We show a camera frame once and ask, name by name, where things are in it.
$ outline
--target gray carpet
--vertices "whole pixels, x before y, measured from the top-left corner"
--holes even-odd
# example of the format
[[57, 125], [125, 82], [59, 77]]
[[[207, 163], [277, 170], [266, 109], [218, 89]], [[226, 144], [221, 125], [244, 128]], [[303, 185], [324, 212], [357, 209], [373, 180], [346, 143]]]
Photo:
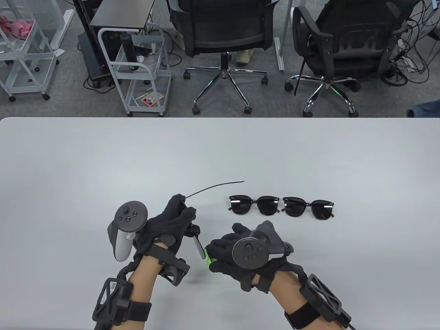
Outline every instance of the gray carpet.
[[[71, 6], [59, 0], [62, 11]], [[308, 0], [307, 7], [312, 16], [317, 17], [325, 4], [325, 0]], [[282, 22], [286, 11], [287, 1], [281, 0], [275, 8], [274, 35], [281, 36]], [[168, 11], [165, 0], [156, 0], [153, 8], [154, 21], [165, 29], [171, 29], [168, 21]], [[40, 14], [47, 26], [50, 26], [50, 16]], [[55, 117], [124, 117], [125, 112], [116, 90], [101, 95], [94, 91], [85, 90], [82, 83], [87, 76], [87, 70], [81, 53], [77, 50], [77, 35], [83, 29], [77, 17], [74, 18], [70, 29], [62, 44], [66, 52], [60, 56], [61, 64], [55, 69], [55, 77], [49, 90], [51, 99], [44, 101], [41, 95], [20, 94], [17, 101], [10, 103], [7, 95], [0, 91], [0, 119], [11, 116], [55, 116]], [[422, 55], [426, 56], [434, 41], [424, 38], [419, 42]], [[183, 66], [216, 66], [219, 64], [219, 55], [199, 55], [194, 59], [186, 57], [180, 50], [176, 50], [183, 57], [180, 65], [173, 67], [174, 80], [171, 86], [171, 96], [165, 116], [189, 117], [192, 116], [191, 105], [195, 96], [211, 80], [212, 75], [193, 73], [189, 81], [182, 77]], [[170, 62], [177, 59], [170, 57]], [[302, 82], [297, 96], [284, 91], [284, 80], [297, 74], [302, 59], [293, 49], [291, 28], [288, 31], [284, 51], [285, 72], [278, 72], [273, 47], [267, 51], [258, 49], [252, 57], [249, 69], [265, 70], [269, 72], [269, 84], [260, 84], [258, 76], [236, 76], [236, 81], [243, 93], [247, 96], [253, 112], [252, 117], [299, 117], [304, 103], [314, 92], [317, 86], [313, 83]], [[440, 86], [440, 56], [433, 60], [430, 68], [430, 78], [424, 84], [408, 84], [396, 88], [385, 85], [380, 80], [362, 84], [358, 93], [348, 91], [348, 95], [355, 102], [362, 117], [402, 117], [405, 110], [414, 104], [433, 101], [439, 98]], [[0, 63], [0, 77], [7, 74], [7, 66]], [[306, 67], [305, 74], [311, 72]], [[414, 80], [423, 80], [425, 76], [412, 76]], [[199, 103], [204, 117], [245, 117], [244, 106], [227, 81], [220, 81], [209, 94]], [[345, 117], [348, 108], [344, 101], [330, 91], [323, 91], [312, 108], [315, 117]], [[149, 116], [135, 114], [135, 117]]]

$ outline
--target sunglasses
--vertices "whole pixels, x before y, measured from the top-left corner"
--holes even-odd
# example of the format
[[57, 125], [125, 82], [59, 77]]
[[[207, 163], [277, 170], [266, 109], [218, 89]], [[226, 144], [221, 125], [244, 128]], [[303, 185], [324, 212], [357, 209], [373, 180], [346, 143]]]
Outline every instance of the sunglasses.
[[256, 204], [260, 213], [265, 216], [273, 216], [276, 212], [279, 213], [278, 197], [261, 196], [258, 199], [252, 199], [246, 195], [234, 195], [229, 196], [229, 199], [231, 201], [231, 207], [228, 208], [228, 210], [232, 210], [235, 214], [243, 215], [248, 213], [252, 204]]
[[311, 203], [307, 203], [304, 199], [298, 197], [284, 197], [284, 208], [282, 212], [286, 212], [288, 216], [300, 216], [304, 213], [307, 206], [312, 209], [313, 216], [318, 220], [327, 220], [334, 217], [332, 209], [334, 203], [317, 199]]

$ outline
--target black office chair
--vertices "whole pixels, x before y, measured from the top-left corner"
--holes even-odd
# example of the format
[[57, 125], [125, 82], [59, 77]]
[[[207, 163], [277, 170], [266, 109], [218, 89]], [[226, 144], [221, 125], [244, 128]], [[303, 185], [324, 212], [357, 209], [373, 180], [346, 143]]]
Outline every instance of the black office chair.
[[[331, 89], [344, 99], [349, 117], [359, 116], [337, 84], [344, 83], [356, 92], [360, 89], [357, 78], [379, 77], [389, 68], [392, 51], [407, 29], [406, 19], [415, 4], [412, 0], [412, 7], [403, 11], [386, 0], [330, 0], [316, 22], [306, 7], [295, 7], [293, 44], [304, 60], [300, 74], [287, 79], [284, 89], [292, 91], [296, 80], [296, 95], [300, 80], [319, 83], [307, 100], [303, 117], [313, 117], [310, 107], [323, 89]], [[305, 64], [315, 77], [302, 75]]]
[[273, 40], [273, 10], [279, 0], [169, 0], [171, 22], [183, 35], [185, 53], [194, 57], [202, 53], [221, 53], [220, 66], [185, 67], [184, 79], [190, 71], [211, 70], [219, 73], [193, 101], [193, 114], [200, 114], [197, 102], [220, 79], [229, 79], [245, 104], [245, 113], [252, 108], [238, 88], [231, 73], [262, 75], [268, 83], [266, 71], [232, 69], [229, 52], [252, 48], [268, 49]]

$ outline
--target white vr controller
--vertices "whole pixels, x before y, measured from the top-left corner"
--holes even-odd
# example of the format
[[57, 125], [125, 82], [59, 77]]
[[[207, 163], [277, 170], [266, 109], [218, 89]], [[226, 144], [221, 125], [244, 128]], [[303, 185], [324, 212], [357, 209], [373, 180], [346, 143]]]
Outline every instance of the white vr controller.
[[138, 201], [127, 202], [116, 212], [107, 228], [113, 255], [119, 262], [130, 256], [136, 232], [147, 223], [147, 207]]

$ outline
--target sunglasses frame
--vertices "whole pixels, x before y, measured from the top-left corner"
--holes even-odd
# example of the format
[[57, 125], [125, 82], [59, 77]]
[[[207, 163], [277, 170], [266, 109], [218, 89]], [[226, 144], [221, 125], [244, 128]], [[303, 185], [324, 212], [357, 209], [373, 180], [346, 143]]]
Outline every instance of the sunglasses frame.
[[[232, 211], [232, 212], [234, 212], [234, 211], [232, 210], [232, 201], [233, 201], [233, 198], [234, 198], [235, 196], [246, 196], [246, 197], [249, 197], [249, 196], [247, 196], [247, 195], [231, 195], [231, 196], [229, 196], [229, 201], [231, 202], [231, 207], [228, 208], [228, 211]], [[277, 202], [277, 207], [276, 207], [276, 212], [275, 212], [275, 213], [280, 213], [280, 210], [278, 209], [278, 202], [280, 201], [280, 198], [279, 198], [279, 197], [276, 197], [276, 196], [260, 196], [260, 197], [257, 198], [257, 199], [252, 199], [251, 197], [249, 197], [249, 200], [250, 200], [251, 203], [250, 203], [249, 210], [247, 210], [246, 213], [238, 214], [238, 213], [235, 213], [235, 212], [234, 212], [234, 214], [237, 214], [238, 216], [243, 216], [243, 215], [245, 215], [245, 214], [248, 214], [249, 211], [250, 211], [250, 209], [252, 208], [252, 205], [253, 205], [253, 204], [256, 204], [256, 205], [257, 205], [257, 208], [258, 208], [258, 211], [259, 211], [262, 215], [264, 215], [264, 216], [268, 216], [268, 215], [266, 215], [266, 214], [263, 214], [263, 213], [261, 212], [260, 208], [258, 207], [258, 200], [259, 200], [261, 197], [273, 197], [273, 198], [275, 199], [274, 202]]]
[[281, 212], [285, 212], [285, 211], [286, 211], [286, 201], [289, 201], [289, 198], [297, 198], [297, 199], [302, 200], [302, 201], [305, 203], [305, 207], [304, 207], [304, 211], [303, 211], [300, 215], [298, 215], [298, 216], [291, 216], [291, 215], [289, 215], [289, 214], [286, 213], [288, 216], [291, 216], [291, 217], [293, 217], [293, 218], [299, 218], [300, 216], [302, 216], [302, 215], [304, 214], [304, 212], [305, 212], [305, 210], [307, 209], [307, 207], [310, 207], [310, 210], [312, 211], [312, 214], [313, 214], [314, 218], [317, 219], [317, 220], [325, 221], [325, 220], [329, 220], [331, 217], [332, 217], [332, 218], [334, 217], [334, 214], [333, 214], [333, 213], [330, 213], [330, 217], [328, 217], [327, 219], [320, 219], [320, 218], [317, 218], [316, 215], [315, 215], [315, 213], [313, 212], [313, 207], [312, 207], [312, 204], [313, 204], [314, 202], [316, 202], [316, 201], [328, 202], [329, 205], [332, 207], [332, 212], [333, 212], [333, 206], [334, 206], [334, 203], [333, 203], [333, 202], [326, 201], [326, 200], [324, 200], [324, 199], [316, 199], [316, 200], [314, 200], [314, 201], [311, 202], [311, 203], [307, 203], [304, 199], [299, 198], [299, 197], [293, 197], [293, 196], [291, 196], [291, 197], [283, 197], [283, 198], [282, 198], [282, 201], [284, 202], [284, 208], [281, 210]]

